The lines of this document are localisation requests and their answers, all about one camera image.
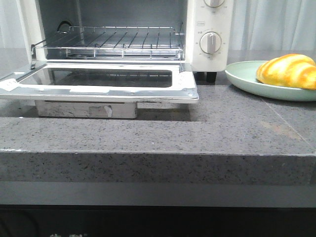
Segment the glass oven door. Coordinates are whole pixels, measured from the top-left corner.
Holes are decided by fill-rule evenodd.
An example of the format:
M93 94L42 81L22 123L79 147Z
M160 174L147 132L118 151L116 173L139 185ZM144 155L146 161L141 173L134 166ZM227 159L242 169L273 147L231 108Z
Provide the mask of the glass oven door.
M0 80L2 99L34 101L41 117L134 119L139 103L198 101L183 64L45 62Z

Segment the golden croissant bread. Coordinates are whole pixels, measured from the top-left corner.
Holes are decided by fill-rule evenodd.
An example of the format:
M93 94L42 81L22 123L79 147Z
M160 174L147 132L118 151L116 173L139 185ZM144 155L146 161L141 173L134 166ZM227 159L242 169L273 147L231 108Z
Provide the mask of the golden croissant bread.
M316 63L304 54L286 54L260 65L256 79L263 84L315 90Z

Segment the lower oven timer knob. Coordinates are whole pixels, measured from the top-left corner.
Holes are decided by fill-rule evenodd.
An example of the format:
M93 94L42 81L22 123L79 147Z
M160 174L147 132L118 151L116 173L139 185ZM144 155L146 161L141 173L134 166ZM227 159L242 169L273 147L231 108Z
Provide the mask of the lower oven timer knob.
M201 37L199 45L204 53L212 55L220 49L221 38L215 32L207 32Z

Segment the white Toshiba toaster oven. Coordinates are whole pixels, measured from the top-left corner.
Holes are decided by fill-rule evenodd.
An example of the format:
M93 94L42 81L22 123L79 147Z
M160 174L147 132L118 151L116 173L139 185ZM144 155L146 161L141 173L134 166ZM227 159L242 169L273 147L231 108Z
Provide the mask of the white Toshiba toaster oven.
M106 0L97 0L94 6L106 7ZM170 8L162 14L155 10L153 13L145 13L145 16L127 16L128 24L123 25L122 20L115 13L93 13L92 6L80 4L79 0L71 0L71 6L79 13L72 13L70 17L77 16L77 26L128 26L128 27L173 27L177 32L184 33L185 56L183 61L162 61L165 63L188 64L191 70L199 77L204 77L208 82L214 82L216 74L223 71L227 65L228 44L231 32L231 21L234 3L225 0L217 8L208 7L203 0L176 0L171 3L171 16L163 13L169 12ZM43 0L19 0L17 1L19 16L24 25L24 38L28 46L29 62L31 64L31 46L42 41L57 31L64 31L68 26L76 26L69 21L62 20L62 13L47 13L47 10L57 10L57 4L44 3ZM215 32L221 38L221 47L215 54L204 53L199 45L201 37L207 32Z

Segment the upper oven control knob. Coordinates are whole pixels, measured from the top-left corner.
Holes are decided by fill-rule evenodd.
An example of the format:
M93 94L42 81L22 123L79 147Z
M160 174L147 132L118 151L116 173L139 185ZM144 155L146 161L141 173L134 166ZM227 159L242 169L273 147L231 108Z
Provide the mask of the upper oven control knob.
M204 3L211 8L220 7L225 0L204 0Z

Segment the light green plate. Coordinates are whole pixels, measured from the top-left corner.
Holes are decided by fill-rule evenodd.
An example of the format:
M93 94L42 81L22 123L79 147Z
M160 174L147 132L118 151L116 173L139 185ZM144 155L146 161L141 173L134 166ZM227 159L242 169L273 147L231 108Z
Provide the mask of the light green plate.
M231 63L226 67L228 80L237 88L251 94L285 101L314 102L314 90L282 87L261 83L256 78L256 71L265 61L242 61Z

